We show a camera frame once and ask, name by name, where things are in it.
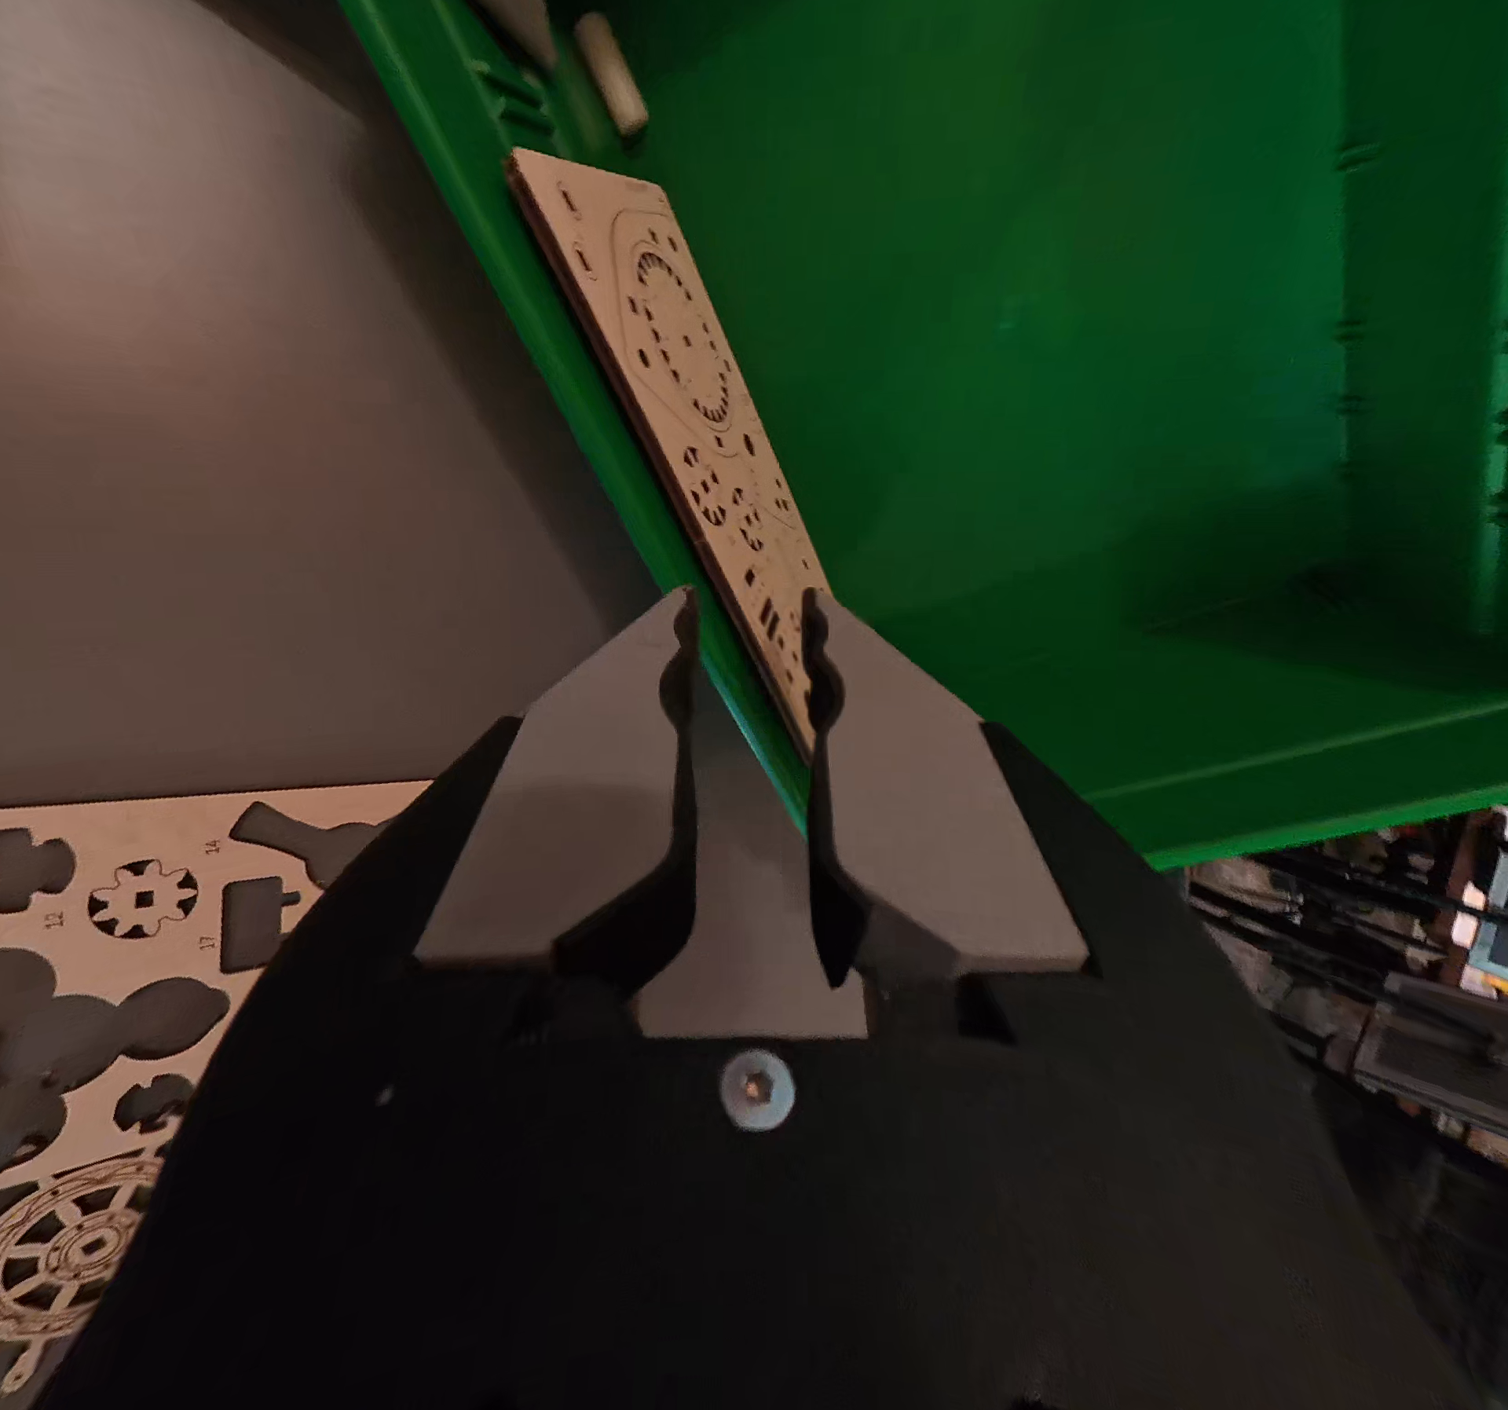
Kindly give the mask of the dark equipment clutter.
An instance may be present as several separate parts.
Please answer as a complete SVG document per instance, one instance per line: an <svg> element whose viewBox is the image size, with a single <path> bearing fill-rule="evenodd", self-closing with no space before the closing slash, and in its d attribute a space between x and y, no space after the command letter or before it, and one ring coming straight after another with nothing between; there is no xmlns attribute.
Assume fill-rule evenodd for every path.
<svg viewBox="0 0 1508 1410"><path fill-rule="evenodd" d="M1391 1226L1504 1229L1504 807L1233 856L1181 896Z"/></svg>

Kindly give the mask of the short wooden dowel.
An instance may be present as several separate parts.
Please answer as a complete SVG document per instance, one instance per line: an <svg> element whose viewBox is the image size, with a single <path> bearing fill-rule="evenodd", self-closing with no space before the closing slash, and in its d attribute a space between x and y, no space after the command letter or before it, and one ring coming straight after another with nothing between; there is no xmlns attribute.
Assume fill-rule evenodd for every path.
<svg viewBox="0 0 1508 1410"><path fill-rule="evenodd" d="M574 24L574 40L617 135L636 139L650 114L629 62L602 12L586 12Z"/></svg>

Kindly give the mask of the wooden sheet with gear cutouts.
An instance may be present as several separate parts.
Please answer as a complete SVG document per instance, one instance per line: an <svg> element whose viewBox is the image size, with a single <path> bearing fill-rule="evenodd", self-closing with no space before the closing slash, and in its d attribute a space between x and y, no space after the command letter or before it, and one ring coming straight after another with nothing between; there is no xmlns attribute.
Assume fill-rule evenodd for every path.
<svg viewBox="0 0 1508 1410"><path fill-rule="evenodd" d="M426 786L3 809L3 1189L159 1153L275 949Z"/></svg>

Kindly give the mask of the uncut wooden parts sheet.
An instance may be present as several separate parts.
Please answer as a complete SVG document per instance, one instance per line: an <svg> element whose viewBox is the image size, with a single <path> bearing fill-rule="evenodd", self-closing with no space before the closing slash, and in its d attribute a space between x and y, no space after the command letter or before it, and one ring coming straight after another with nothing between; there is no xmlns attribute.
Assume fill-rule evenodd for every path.
<svg viewBox="0 0 1508 1410"><path fill-rule="evenodd" d="M517 149L510 191L801 760L801 613L827 578L666 192Z"/></svg>

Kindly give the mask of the green plastic bin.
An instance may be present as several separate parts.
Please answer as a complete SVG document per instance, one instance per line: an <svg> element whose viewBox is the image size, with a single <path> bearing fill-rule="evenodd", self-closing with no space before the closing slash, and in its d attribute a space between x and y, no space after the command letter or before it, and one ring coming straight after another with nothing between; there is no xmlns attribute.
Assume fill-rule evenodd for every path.
<svg viewBox="0 0 1508 1410"><path fill-rule="evenodd" d="M1504 802L1504 0L338 1L661 587L517 149L666 191L839 602L1153 863Z"/></svg>

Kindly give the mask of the wooden ship wheel part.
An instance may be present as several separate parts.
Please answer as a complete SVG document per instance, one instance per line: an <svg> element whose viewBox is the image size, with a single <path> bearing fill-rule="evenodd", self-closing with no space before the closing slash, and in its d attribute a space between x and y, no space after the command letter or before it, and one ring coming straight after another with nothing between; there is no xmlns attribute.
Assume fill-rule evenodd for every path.
<svg viewBox="0 0 1508 1410"><path fill-rule="evenodd" d="M123 1154L52 1177L1 1219L1 1340L85 1325L140 1227L163 1160Z"/></svg>

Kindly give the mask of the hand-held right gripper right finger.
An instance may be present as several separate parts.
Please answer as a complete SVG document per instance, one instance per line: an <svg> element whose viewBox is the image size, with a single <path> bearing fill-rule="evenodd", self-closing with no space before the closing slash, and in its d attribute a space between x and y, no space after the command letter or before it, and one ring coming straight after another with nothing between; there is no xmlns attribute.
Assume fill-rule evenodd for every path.
<svg viewBox="0 0 1508 1410"><path fill-rule="evenodd" d="M832 986L1077 972L1086 941L985 722L827 590L808 588L812 936Z"/></svg>

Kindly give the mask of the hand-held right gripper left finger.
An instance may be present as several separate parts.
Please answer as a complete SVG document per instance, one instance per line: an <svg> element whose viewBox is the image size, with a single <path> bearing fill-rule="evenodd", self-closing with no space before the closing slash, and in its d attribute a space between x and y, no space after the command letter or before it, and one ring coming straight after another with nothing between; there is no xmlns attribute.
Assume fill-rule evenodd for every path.
<svg viewBox="0 0 1508 1410"><path fill-rule="evenodd" d="M695 916L699 607L662 595L518 720L414 948L636 993Z"/></svg>

